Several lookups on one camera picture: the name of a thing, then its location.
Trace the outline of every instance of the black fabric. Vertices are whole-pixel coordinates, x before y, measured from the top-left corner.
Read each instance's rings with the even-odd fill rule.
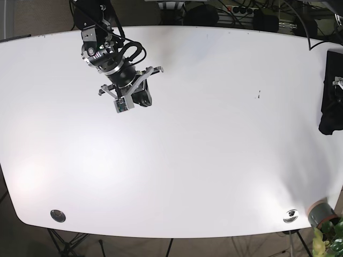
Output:
[[[343,77],[343,55],[327,52],[324,93],[322,101],[322,120],[319,131],[332,135],[333,131],[343,130],[343,90],[332,83],[335,77]]]
[[[258,9],[254,12],[252,27],[257,31],[278,32],[279,18],[270,9]]]

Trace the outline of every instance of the black cloth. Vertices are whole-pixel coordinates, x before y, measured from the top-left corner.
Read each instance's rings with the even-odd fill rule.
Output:
[[[332,83],[335,77],[343,78],[343,55],[328,51],[322,102],[322,120],[319,131],[332,135],[333,131],[343,130],[343,90]]]

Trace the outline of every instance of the cable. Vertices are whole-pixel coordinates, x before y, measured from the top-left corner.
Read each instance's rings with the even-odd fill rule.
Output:
[[[328,41],[328,40],[320,41],[319,43],[316,43],[314,46],[312,46],[312,47],[311,47],[311,50],[312,50],[314,47],[317,47],[318,45],[323,44],[323,43],[330,43],[330,41]]]
[[[9,191],[7,190],[4,195],[0,198],[0,203],[6,198],[6,196],[9,194]]]
[[[277,234],[279,237],[286,237],[285,234],[284,234],[283,236],[280,236],[278,232],[276,232],[276,234]]]
[[[168,246],[168,251],[167,251],[166,257],[169,256],[169,252],[170,252],[170,249],[172,248],[173,241],[174,241],[174,239],[172,238],[172,239],[170,240],[170,243],[169,243],[169,246]]]
[[[221,12],[224,12],[224,13],[227,13],[231,18],[232,18],[232,23],[231,23],[231,25],[234,27],[235,25],[236,25],[236,19],[232,16],[232,14],[231,13],[229,13],[229,12],[227,12],[227,11],[225,11],[225,10],[223,10],[223,9],[220,9],[220,8],[216,8],[218,11],[221,11]]]
[[[6,14],[7,14],[7,12],[6,12],[6,9],[7,9],[7,0],[5,0],[5,2],[4,2],[4,39],[6,39],[6,36],[7,36],[7,32],[6,32],[6,20],[7,20]]]
[[[73,17],[73,27],[71,28],[70,31],[74,30],[75,28],[75,22],[74,22],[74,13],[73,13],[73,8],[71,7],[71,3],[69,1],[69,9],[70,9],[70,12],[71,12],[71,16]]]
[[[324,34],[324,32],[318,27],[318,30],[322,33],[323,36],[327,36]]]
[[[304,23],[303,19],[300,17],[300,15],[298,14],[298,12],[286,1],[286,0],[282,0],[286,5],[288,5],[288,7],[296,14],[296,16],[299,18],[302,26],[304,27],[305,29],[305,33],[306,33],[306,37],[307,37],[307,41],[308,41],[308,44],[309,44],[309,50],[311,51],[314,47],[320,45],[320,44],[323,44],[323,43],[327,43],[329,41],[325,40],[325,41],[322,41],[322,42],[319,42],[317,44],[315,44],[314,46],[311,46],[311,40],[310,40],[310,35],[309,35],[309,32],[307,30],[307,27],[306,27],[306,24]],[[339,38],[339,40],[341,41],[341,44],[343,44],[343,38],[342,36],[337,33],[338,32],[338,28],[337,27],[334,27],[335,31],[336,31],[336,34],[337,34],[337,37]]]
[[[246,0],[244,0],[243,3],[241,3],[241,5],[240,5],[239,7],[244,6],[244,5],[245,5],[245,1],[246,1]]]
[[[139,45],[139,46],[142,48],[142,50],[143,50],[143,52],[144,52],[143,58],[142,58],[141,60],[135,62],[135,63],[132,63],[132,64],[128,65],[128,66],[125,67],[124,69],[127,69],[127,68],[129,68],[129,67],[131,67],[131,66],[134,66],[134,65],[136,65],[136,64],[141,63],[142,61],[144,61],[144,59],[145,59],[146,56],[147,56],[147,52],[146,52],[145,48],[144,48],[139,42],[134,41],[134,40],[131,40],[131,39],[128,39],[128,38],[125,37],[125,36],[121,36],[121,35],[119,36],[119,35],[117,35],[117,34],[111,32],[111,31],[108,31],[107,29],[103,28],[99,23],[97,23],[95,20],[93,20],[93,19],[92,19],[87,13],[85,13],[82,9],[80,9],[79,7],[77,7],[73,0],[69,0],[69,3],[71,3],[71,4],[72,4],[75,8],[77,8],[84,16],[86,16],[91,22],[93,22],[95,25],[97,25],[100,29],[102,29],[102,30],[105,31],[106,33],[108,33],[108,34],[110,34],[110,35],[112,35],[112,36],[115,36],[115,37],[117,37],[117,38],[119,38],[119,39],[127,40],[127,41],[129,41],[129,42],[131,42],[131,43],[133,43],[133,44]]]
[[[311,48],[311,40],[310,40],[310,34],[309,34],[309,31],[307,30],[307,27],[306,27],[306,24],[304,23],[303,19],[300,17],[300,15],[298,14],[298,12],[293,8],[293,6],[291,6],[286,0],[282,0],[286,5],[288,5],[288,7],[297,15],[297,17],[299,18],[302,26],[304,27],[305,29],[305,33],[306,33],[306,37],[307,37],[307,41],[308,41],[308,44],[309,44],[309,51],[312,50]]]
[[[100,246],[101,246],[102,256],[103,256],[103,257],[106,257],[106,255],[105,255],[105,250],[103,249],[103,241],[102,241],[101,239],[99,240],[99,244],[100,244]]]
[[[183,8],[183,10],[184,10],[185,13],[188,13],[188,11],[187,11],[187,9],[186,9],[186,6],[185,6],[184,4],[182,5],[182,8]]]
[[[274,253],[274,254],[269,255],[269,256],[267,256],[267,257],[276,257],[276,256],[282,255],[282,254],[284,254],[284,253],[288,253],[289,256],[290,256],[290,253],[287,252],[287,250],[283,250],[283,251],[281,251],[281,252],[279,252],[279,253]]]
[[[219,3],[221,3],[221,4],[227,9],[226,5],[225,5],[221,0],[218,0],[218,1],[219,1]],[[241,23],[241,21],[237,19],[237,17],[232,13],[232,11],[229,10],[229,9],[227,9],[227,10],[228,10],[229,13],[232,14],[232,16],[236,19],[236,21],[238,21],[238,23],[242,26],[242,28],[245,29],[245,27],[243,26],[243,24]]]

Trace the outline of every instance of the green plant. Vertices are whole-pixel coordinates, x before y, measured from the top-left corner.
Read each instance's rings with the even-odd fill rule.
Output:
[[[331,221],[326,221],[322,225],[321,231],[315,229],[313,239],[314,257],[341,257],[343,256],[343,218],[337,225]]]

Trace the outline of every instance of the white tabletop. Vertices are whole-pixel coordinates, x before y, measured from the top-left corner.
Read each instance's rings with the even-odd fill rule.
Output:
[[[0,44],[0,162],[27,224],[113,236],[224,237],[309,226],[343,184],[343,132],[318,130],[326,52],[305,38],[128,27],[149,108],[117,114],[80,32]],[[61,210],[64,223],[50,211]],[[297,209],[293,223],[284,214]]]

